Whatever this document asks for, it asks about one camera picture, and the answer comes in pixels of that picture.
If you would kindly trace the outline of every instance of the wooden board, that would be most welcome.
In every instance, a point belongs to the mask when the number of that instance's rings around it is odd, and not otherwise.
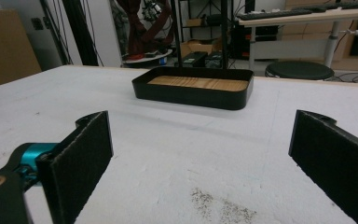
[[[15,10],[0,10],[0,85],[41,72]]]
[[[205,77],[161,76],[149,81],[148,84],[192,87],[219,91],[243,91],[248,86],[248,81]]]

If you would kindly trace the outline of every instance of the floor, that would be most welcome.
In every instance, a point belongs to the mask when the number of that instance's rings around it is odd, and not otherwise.
[[[168,66],[174,66],[176,59],[174,58],[168,58],[166,65]],[[266,70],[266,67],[270,63],[274,63],[275,61],[256,61],[254,66],[254,72],[255,76],[257,77],[263,77],[264,71]],[[160,66],[158,61],[155,61],[153,63],[139,63],[136,66],[131,66],[133,68],[153,68],[156,66]],[[248,61],[246,60],[234,60],[230,59],[228,61],[228,69],[249,69]],[[358,71],[341,71],[336,70],[335,76],[329,79],[328,81],[336,81],[336,82],[352,82],[352,83],[358,83]]]

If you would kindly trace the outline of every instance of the white desk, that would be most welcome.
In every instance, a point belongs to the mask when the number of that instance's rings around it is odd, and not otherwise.
[[[324,65],[330,67],[337,45],[338,28],[341,21],[358,20],[358,9],[327,10],[324,13],[281,17],[256,21],[240,21],[240,25],[252,27],[250,41],[249,69],[253,70],[255,59],[297,58],[324,56]],[[267,41],[255,42],[255,27],[333,21],[328,40]]]
[[[108,110],[115,155],[77,223],[353,223],[288,150],[297,109],[358,136],[358,84],[256,77],[247,106],[226,111],[136,99],[143,72],[64,66],[0,86],[0,168]],[[26,197],[49,223],[42,189]]]

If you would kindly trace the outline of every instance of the wooden tray bottom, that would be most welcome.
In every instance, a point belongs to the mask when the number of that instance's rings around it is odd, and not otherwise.
[[[244,80],[172,76],[155,77],[148,82],[148,84],[155,85],[191,87],[219,91],[243,91],[247,88],[248,83],[248,81]]]

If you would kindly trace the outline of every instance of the red object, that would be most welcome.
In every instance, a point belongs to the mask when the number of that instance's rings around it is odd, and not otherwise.
[[[127,56],[127,60],[140,60],[143,59],[145,57],[144,54],[132,54]]]
[[[173,22],[167,36],[162,40],[156,40],[155,36],[164,27],[167,19],[172,15],[168,0],[158,0],[164,5],[157,20],[149,30],[146,30],[138,17],[141,0],[117,0],[118,4],[126,11],[130,22],[130,35],[128,51],[130,55],[144,54],[158,49],[159,46],[168,46],[173,41],[173,31],[176,25]]]

